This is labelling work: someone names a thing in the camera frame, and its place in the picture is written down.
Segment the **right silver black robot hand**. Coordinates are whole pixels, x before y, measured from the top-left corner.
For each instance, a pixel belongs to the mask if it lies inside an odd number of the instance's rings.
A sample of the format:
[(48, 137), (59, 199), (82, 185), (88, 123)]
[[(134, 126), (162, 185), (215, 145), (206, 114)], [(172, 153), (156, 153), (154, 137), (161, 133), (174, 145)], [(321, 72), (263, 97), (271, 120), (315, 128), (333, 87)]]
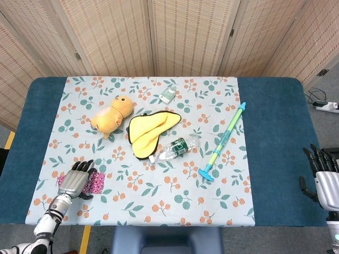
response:
[(303, 148), (307, 156), (316, 191), (312, 192), (306, 186), (304, 177), (299, 176), (301, 192), (328, 212), (338, 211), (338, 159), (328, 150), (318, 149), (314, 144), (311, 149)]

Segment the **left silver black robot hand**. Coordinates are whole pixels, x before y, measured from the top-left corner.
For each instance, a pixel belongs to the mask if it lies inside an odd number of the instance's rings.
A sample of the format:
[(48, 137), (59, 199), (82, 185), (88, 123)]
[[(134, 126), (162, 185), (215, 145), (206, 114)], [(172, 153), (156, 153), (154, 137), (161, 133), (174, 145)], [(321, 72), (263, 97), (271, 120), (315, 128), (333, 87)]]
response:
[(97, 172), (93, 163), (93, 159), (75, 162), (59, 186), (58, 195), (67, 194), (71, 199), (79, 197), (83, 200), (91, 200), (93, 195), (88, 195), (83, 189), (90, 181), (92, 174)]

